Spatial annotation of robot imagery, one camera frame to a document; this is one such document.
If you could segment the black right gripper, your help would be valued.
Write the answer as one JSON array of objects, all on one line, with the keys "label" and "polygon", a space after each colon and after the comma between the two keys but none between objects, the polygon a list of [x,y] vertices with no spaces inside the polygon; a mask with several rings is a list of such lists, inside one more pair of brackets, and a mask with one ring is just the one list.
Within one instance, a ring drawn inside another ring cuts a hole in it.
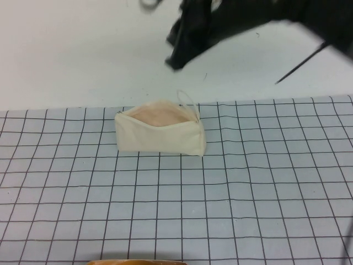
[{"label": "black right gripper", "polygon": [[180,11],[166,38],[173,52],[165,63],[173,70],[229,37],[229,1],[182,1]]}]

